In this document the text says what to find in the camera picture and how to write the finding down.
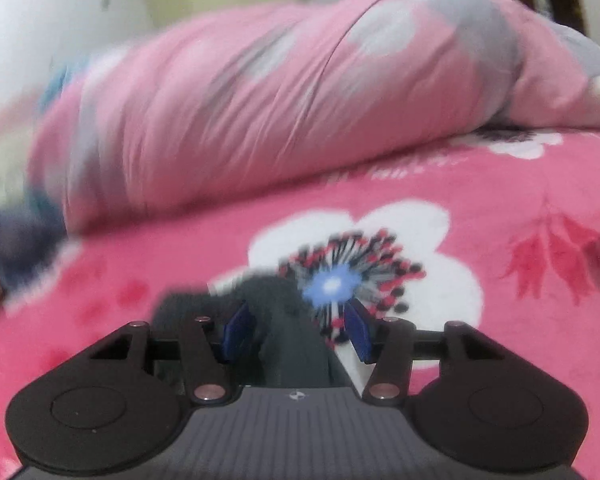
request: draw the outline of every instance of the circular cover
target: circular cover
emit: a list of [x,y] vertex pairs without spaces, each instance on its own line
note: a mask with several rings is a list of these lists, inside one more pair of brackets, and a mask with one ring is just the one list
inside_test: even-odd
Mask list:
[[54,473],[105,474],[142,462],[174,436],[180,407],[165,384],[111,362],[95,369],[43,376],[14,397],[6,427],[24,461]]
[[571,463],[587,431],[580,398],[517,362],[475,361],[416,398],[414,424],[449,457],[493,472]]

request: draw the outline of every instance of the metal screw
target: metal screw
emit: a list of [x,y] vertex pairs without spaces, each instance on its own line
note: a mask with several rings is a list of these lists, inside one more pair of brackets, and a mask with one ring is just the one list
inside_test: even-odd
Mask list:
[[226,390],[220,384],[203,384],[193,390],[193,394],[200,400],[218,400],[226,395]]
[[400,388],[391,383],[378,383],[369,388],[369,393],[373,398],[379,400],[395,399],[400,395]]

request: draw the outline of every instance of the blue flower center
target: blue flower center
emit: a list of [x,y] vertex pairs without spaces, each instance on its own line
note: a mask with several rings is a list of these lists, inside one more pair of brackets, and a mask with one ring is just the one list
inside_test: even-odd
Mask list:
[[351,270],[348,264],[336,265],[316,272],[302,291],[302,296],[310,301],[314,308],[333,302],[344,303],[353,298],[361,282],[360,274]]

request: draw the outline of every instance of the dark blue fabric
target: dark blue fabric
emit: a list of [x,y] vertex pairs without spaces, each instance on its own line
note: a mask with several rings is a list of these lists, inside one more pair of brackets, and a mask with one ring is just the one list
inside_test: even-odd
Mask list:
[[0,208],[0,284],[6,292],[27,285],[45,269],[66,238],[59,207],[28,190],[20,202]]

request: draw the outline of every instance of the mattress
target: mattress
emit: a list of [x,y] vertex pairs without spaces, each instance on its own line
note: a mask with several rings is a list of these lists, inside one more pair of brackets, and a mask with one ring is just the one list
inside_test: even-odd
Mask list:
[[[377,236],[387,242],[369,251],[365,269],[382,272],[362,273],[350,240]],[[476,132],[69,241],[0,315],[0,480],[18,468],[3,419],[21,387],[117,327],[150,319],[170,290],[223,290],[326,246],[342,250],[299,286],[356,387],[370,367],[343,332],[346,299],[424,330],[463,320],[582,396],[590,428],[574,466],[600,480],[600,132],[571,130]],[[414,272],[387,276],[395,262]],[[418,364],[414,391],[436,375],[435,363]]]

